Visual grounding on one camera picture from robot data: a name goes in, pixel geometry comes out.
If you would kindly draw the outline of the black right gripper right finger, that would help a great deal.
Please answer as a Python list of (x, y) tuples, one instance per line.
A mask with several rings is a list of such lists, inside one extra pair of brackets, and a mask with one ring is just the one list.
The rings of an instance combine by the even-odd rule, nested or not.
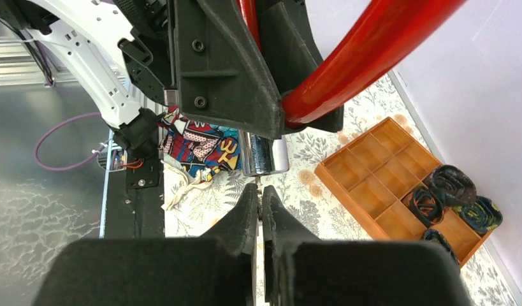
[(460, 270), (433, 242), (323, 240), (266, 186), (265, 300), (270, 305), (471, 305)]

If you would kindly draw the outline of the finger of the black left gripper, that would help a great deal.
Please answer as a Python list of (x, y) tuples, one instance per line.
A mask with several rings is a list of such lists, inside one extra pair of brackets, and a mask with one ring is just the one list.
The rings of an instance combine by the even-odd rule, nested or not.
[(323, 62), (305, 1), (257, 1), (261, 53), (282, 97)]
[(236, 1), (174, 1), (173, 8), (180, 112), (279, 139), (281, 96)]

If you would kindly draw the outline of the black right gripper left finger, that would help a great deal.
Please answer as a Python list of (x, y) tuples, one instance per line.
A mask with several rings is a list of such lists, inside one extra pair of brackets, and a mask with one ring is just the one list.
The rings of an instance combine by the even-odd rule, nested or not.
[(257, 186), (198, 237), (85, 239), (56, 257), (35, 305), (254, 305)]

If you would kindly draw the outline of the red cable lock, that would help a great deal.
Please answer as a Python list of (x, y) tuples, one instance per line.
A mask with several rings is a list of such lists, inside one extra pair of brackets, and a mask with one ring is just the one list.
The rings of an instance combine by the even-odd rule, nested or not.
[(332, 53), (279, 101), (285, 126), (336, 110), (408, 56), (463, 1), (371, 1)]

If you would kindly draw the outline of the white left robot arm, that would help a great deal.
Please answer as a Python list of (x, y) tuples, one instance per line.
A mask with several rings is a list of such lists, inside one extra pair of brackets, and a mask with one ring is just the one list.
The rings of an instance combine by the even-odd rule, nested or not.
[(304, 128), (282, 100), (322, 62), (301, 1), (0, 1), (0, 17), (67, 67), (135, 157), (154, 154), (158, 115), (111, 63), (188, 119), (278, 140)]

